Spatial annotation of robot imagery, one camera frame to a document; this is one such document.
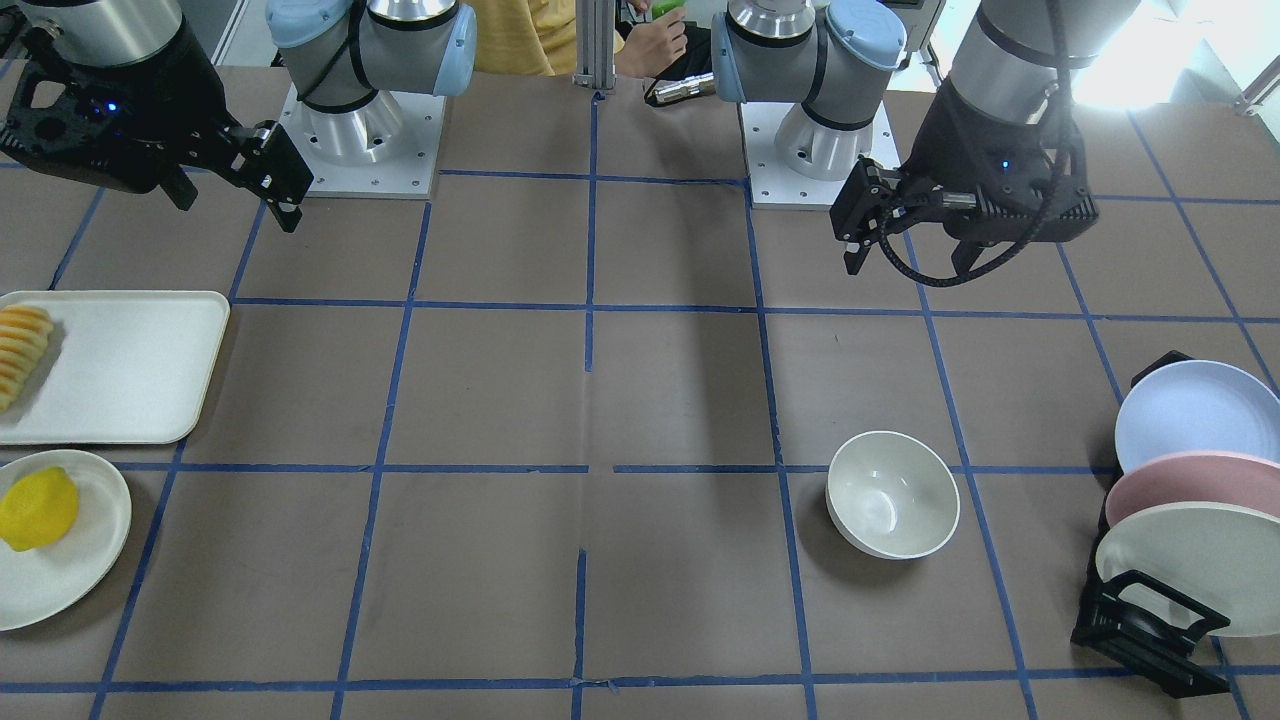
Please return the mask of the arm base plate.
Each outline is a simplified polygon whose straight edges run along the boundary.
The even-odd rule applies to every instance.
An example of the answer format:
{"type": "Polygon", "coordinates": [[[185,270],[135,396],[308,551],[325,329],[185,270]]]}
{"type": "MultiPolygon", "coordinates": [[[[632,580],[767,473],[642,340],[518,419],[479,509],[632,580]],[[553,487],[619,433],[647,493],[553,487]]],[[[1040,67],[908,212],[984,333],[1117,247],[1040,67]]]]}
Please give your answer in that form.
{"type": "Polygon", "coordinates": [[[884,106],[852,131],[823,126],[797,104],[746,102],[739,110],[755,208],[828,209],[858,160],[900,165],[884,106]]]}
{"type": "Polygon", "coordinates": [[[445,97],[375,92],[343,113],[312,109],[288,88],[279,122],[314,174],[307,199],[429,200],[445,97]]]}

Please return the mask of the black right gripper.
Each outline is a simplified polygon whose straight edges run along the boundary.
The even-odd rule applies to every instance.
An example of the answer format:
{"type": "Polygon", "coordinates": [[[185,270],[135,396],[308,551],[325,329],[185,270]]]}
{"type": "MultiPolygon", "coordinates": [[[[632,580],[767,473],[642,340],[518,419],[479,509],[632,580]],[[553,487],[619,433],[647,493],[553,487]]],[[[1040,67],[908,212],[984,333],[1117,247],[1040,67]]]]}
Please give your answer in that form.
{"type": "Polygon", "coordinates": [[[182,210],[197,192],[184,167],[210,170],[261,199],[285,233],[297,229],[314,173],[285,127],[241,127],[189,23],[152,56],[101,68],[76,64],[46,29],[20,40],[32,55],[6,118],[3,152],[46,176],[127,193],[156,188],[182,210]]]}

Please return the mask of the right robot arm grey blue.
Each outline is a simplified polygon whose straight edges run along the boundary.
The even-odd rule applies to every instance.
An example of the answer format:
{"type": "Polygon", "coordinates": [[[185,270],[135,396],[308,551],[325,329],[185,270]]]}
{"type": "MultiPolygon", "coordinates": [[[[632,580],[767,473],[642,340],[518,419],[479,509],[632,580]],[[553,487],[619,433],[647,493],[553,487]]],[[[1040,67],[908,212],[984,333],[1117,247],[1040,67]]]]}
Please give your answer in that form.
{"type": "Polygon", "coordinates": [[[292,232],[317,158],[369,167],[404,141],[394,94],[461,95],[477,20],[461,1],[270,1],[294,87],[291,122],[246,126],[175,1],[18,1],[28,53],[3,151],[31,170],[180,210],[198,168],[261,199],[292,232]]]}

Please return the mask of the person hand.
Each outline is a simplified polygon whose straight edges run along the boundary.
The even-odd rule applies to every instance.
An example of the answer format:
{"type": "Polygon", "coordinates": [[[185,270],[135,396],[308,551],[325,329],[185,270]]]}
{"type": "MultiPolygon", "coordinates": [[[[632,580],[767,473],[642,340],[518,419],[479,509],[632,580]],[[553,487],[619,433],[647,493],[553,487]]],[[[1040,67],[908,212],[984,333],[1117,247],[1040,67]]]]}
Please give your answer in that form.
{"type": "Polygon", "coordinates": [[[655,78],[682,58],[689,40],[686,9],[677,6],[657,19],[628,26],[623,46],[614,53],[614,70],[632,78],[655,78]]]}

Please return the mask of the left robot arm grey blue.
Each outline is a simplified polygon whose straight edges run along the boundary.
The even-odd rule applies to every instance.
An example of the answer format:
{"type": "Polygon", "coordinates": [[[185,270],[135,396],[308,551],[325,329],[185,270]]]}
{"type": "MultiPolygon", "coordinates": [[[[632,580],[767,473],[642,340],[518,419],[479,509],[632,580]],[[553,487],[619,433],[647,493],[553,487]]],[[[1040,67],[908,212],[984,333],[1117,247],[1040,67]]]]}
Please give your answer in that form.
{"type": "Polygon", "coordinates": [[[712,68],[724,101],[787,104],[777,149],[842,182],[829,223],[849,274],[879,249],[916,283],[954,287],[1098,220],[1073,81],[1135,9],[980,3],[895,169],[859,155],[906,42],[882,3],[731,1],[713,20],[712,68]]]}

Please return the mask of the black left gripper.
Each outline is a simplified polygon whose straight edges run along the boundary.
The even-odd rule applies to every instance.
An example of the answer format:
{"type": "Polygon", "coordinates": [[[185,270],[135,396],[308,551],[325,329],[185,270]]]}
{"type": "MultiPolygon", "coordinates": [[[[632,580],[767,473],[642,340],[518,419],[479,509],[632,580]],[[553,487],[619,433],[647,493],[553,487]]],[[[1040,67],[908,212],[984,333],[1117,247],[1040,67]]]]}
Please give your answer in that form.
{"type": "Polygon", "coordinates": [[[1084,142],[1056,94],[1036,123],[1010,123],[974,108],[946,79],[900,169],[859,158],[829,209],[844,265],[858,275],[879,246],[920,223],[940,223],[957,241],[959,275],[977,273],[980,252],[1001,243],[1065,243],[1100,219],[1087,177],[1084,142]]]}

